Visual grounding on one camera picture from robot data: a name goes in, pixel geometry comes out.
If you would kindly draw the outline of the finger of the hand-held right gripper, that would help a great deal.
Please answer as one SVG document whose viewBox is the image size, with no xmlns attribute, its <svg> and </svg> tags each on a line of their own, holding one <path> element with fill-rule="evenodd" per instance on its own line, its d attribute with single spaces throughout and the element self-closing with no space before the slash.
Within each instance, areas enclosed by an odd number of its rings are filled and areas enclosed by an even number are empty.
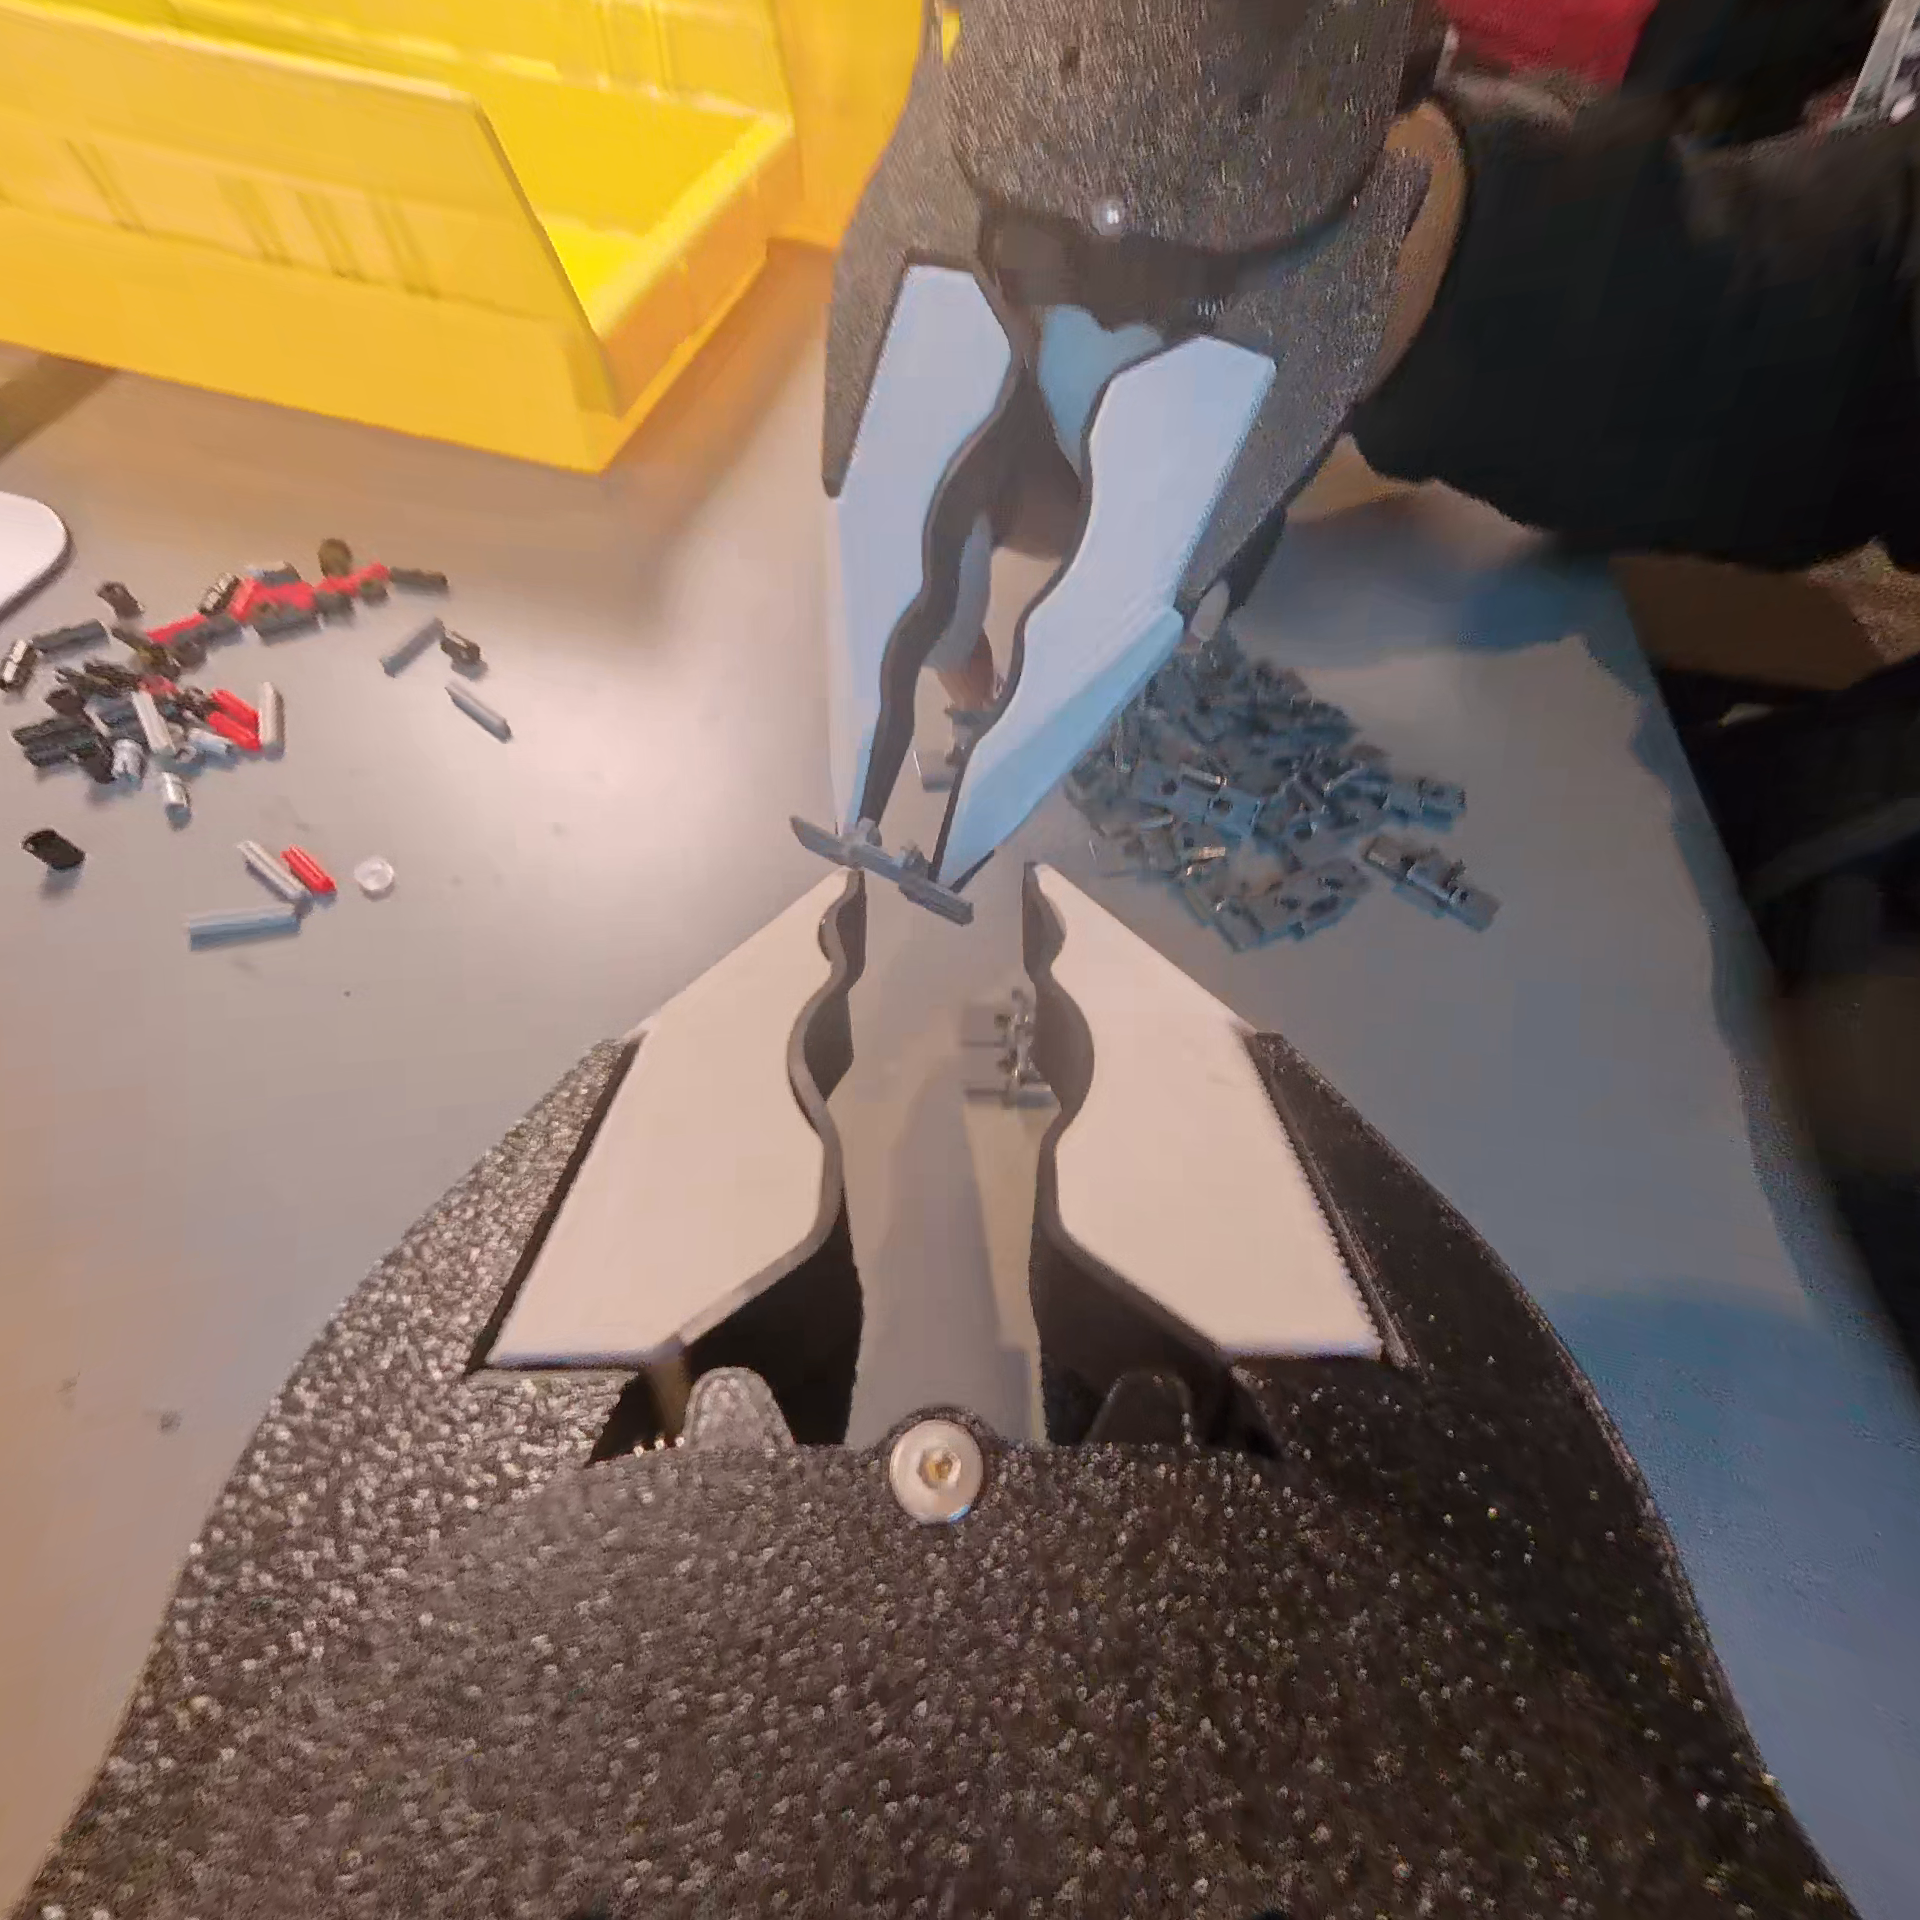
<svg viewBox="0 0 1920 1920">
<path fill-rule="evenodd" d="M 1178 593 L 1275 366 L 1192 338 L 1117 372 L 1089 426 L 1089 512 L 1020 623 L 1020 671 L 968 758 L 936 874 L 957 892 L 1066 779 L 1185 635 Z"/>
<path fill-rule="evenodd" d="M 830 783 L 846 840 L 883 820 L 1001 481 L 1017 351 L 971 273 L 902 276 L 830 504 Z"/>
</svg>

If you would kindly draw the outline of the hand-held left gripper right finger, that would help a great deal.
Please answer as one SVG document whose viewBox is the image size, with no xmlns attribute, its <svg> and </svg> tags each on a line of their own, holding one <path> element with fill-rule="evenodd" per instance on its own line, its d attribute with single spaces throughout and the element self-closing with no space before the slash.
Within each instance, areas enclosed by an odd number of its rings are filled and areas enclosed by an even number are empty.
<svg viewBox="0 0 1920 1920">
<path fill-rule="evenodd" d="M 1354 1239 L 1258 1060 L 1258 1033 L 1062 872 L 1022 882 L 1041 1144 L 1028 1304 L 1050 1443 L 1225 1441 L 1281 1395 L 1380 1387 L 1386 1328 Z"/>
</svg>

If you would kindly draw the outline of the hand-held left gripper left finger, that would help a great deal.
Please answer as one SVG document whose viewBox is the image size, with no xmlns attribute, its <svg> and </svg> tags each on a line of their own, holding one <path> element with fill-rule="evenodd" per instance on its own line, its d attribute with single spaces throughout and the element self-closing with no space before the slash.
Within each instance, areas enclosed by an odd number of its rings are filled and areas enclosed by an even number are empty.
<svg viewBox="0 0 1920 1920">
<path fill-rule="evenodd" d="M 621 1377 L 618 1444 L 691 1430 L 757 1377 L 803 1444 L 841 1444 L 861 1343 L 846 1156 L 866 886 L 811 887 L 624 1039 L 488 1322 L 492 1375 Z"/>
</svg>

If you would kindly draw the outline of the single grey track link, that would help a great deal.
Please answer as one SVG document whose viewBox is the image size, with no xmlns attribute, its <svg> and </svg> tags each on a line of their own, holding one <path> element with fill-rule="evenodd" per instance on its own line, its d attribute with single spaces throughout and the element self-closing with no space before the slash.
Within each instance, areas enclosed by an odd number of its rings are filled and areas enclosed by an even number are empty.
<svg viewBox="0 0 1920 1920">
<path fill-rule="evenodd" d="M 1041 1071 L 1035 1040 L 1038 1007 L 1028 988 L 965 1007 L 957 1020 L 963 1098 L 1006 1112 L 1051 1112 L 1058 1103 Z"/>
</svg>

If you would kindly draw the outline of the small grey track link cluster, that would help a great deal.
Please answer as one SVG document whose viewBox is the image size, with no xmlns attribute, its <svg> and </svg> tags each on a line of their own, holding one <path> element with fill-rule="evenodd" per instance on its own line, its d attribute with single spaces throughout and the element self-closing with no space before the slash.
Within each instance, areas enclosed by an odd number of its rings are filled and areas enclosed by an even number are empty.
<svg viewBox="0 0 1920 1920">
<path fill-rule="evenodd" d="M 1229 630 L 1185 640 L 1062 793 L 1104 874 L 1158 882 L 1237 953 L 1301 944 L 1376 887 L 1477 934 L 1500 915 L 1444 846 L 1465 790 L 1402 770 Z"/>
</svg>

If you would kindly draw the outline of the person's right forearm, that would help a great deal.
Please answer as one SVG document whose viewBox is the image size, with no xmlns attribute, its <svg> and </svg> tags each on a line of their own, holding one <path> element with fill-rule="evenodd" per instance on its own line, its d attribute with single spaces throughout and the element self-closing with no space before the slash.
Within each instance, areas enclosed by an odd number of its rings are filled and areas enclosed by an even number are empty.
<svg viewBox="0 0 1920 1920">
<path fill-rule="evenodd" d="M 1454 84 L 1446 268 L 1365 463 L 1598 554 L 1917 567 L 1915 120 L 1736 148 Z"/>
</svg>

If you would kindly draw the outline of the grey desk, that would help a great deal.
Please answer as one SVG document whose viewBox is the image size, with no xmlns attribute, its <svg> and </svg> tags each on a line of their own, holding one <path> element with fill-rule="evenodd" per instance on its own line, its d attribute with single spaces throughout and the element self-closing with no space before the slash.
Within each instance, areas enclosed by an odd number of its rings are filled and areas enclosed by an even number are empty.
<svg viewBox="0 0 1920 1920">
<path fill-rule="evenodd" d="M 825 872 L 825 266 L 782 256 L 609 475 L 109 376 L 4 451 L 72 536 L 8 620 L 178 612 L 322 537 L 443 569 L 497 740 L 378 656 L 425 604 L 232 648 L 278 758 L 150 790 L 4 744 L 4 1911 L 92 1777 L 185 1550 L 346 1294 L 588 1049 Z M 1915 1387 L 1805 1159 L 1765 962 L 1604 572 L 1334 464 L 1248 616 L 1465 784 L 1500 899 L 1370 899 L 1234 953 L 1051 806 L 948 928 L 872 908 L 835 1099 L 868 1288 L 856 1439 L 1038 1362 L 957 1091 L 1058 864 L 1283 1033 L 1529 1288 L 1634 1452 L 1725 1671 L 1861 1914 L 1915 1916 Z"/>
</svg>

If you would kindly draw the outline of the person's right hand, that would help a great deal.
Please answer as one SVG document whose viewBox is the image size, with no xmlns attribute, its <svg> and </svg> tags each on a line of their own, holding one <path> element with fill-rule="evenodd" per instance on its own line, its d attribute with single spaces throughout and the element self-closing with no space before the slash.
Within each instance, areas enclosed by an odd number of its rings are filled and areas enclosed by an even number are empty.
<svg viewBox="0 0 1920 1920">
<path fill-rule="evenodd" d="M 1355 183 L 1354 200 L 1361 202 L 1376 177 L 1397 168 L 1420 175 L 1424 195 L 1402 230 L 1378 351 L 1357 400 L 1374 399 L 1420 338 L 1446 281 L 1465 219 L 1465 151 L 1457 121 L 1437 96 L 1429 96 L 1394 121 L 1386 132 L 1380 156 Z"/>
</svg>

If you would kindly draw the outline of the yellow storage bin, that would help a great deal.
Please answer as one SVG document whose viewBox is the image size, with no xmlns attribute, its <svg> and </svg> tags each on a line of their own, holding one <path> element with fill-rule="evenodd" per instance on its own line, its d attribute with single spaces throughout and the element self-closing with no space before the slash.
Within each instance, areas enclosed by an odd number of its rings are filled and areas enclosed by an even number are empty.
<svg viewBox="0 0 1920 1920">
<path fill-rule="evenodd" d="M 835 249 L 906 105 L 923 3 L 772 3 L 801 198 L 782 241 Z"/>
<path fill-rule="evenodd" d="M 801 192 L 772 6 L 4 6 L 4 346 L 600 473 Z"/>
</svg>

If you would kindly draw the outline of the scatter of black red pins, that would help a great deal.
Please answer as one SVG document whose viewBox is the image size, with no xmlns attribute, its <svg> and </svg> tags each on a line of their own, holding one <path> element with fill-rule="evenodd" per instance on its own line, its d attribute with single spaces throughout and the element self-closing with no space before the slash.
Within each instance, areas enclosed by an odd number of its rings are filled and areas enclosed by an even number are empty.
<svg viewBox="0 0 1920 1920">
<path fill-rule="evenodd" d="M 194 818 L 190 777 L 203 767 L 275 762 L 286 747 L 286 699 L 264 681 L 256 695 L 196 680 L 212 656 L 242 643 L 294 640 L 346 625 L 364 608 L 396 594 L 443 600 L 446 572 L 358 561 L 329 537 L 317 546 L 317 572 L 299 566 L 252 566 L 226 572 L 203 590 L 193 612 L 163 625 L 124 584 L 104 584 L 99 600 L 113 620 L 22 634 L 4 648 L 4 699 L 30 692 L 43 667 L 46 716 L 12 730 L 22 762 L 46 776 L 73 769 L 99 787 L 147 791 L 160 801 L 169 831 Z M 482 648 L 452 632 L 443 616 L 404 634 L 380 659 L 394 681 L 418 662 L 438 656 L 448 667 L 446 695 L 458 714 L 499 744 L 512 744 L 512 723 L 481 692 L 489 672 Z M 264 889 L 261 903 L 190 916 L 190 952 L 264 944 L 292 937 L 316 905 L 338 896 L 329 870 L 301 846 L 270 849 L 253 836 L 235 844 L 244 874 Z"/>
</svg>

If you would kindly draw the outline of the white book stand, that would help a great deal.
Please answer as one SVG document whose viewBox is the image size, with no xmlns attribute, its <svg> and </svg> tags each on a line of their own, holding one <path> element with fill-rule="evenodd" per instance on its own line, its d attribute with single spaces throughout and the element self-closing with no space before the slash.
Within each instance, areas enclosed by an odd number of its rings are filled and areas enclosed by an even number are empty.
<svg viewBox="0 0 1920 1920">
<path fill-rule="evenodd" d="M 0 495 L 3 618 L 30 604 L 72 561 L 73 536 L 59 512 L 13 491 Z"/>
</svg>

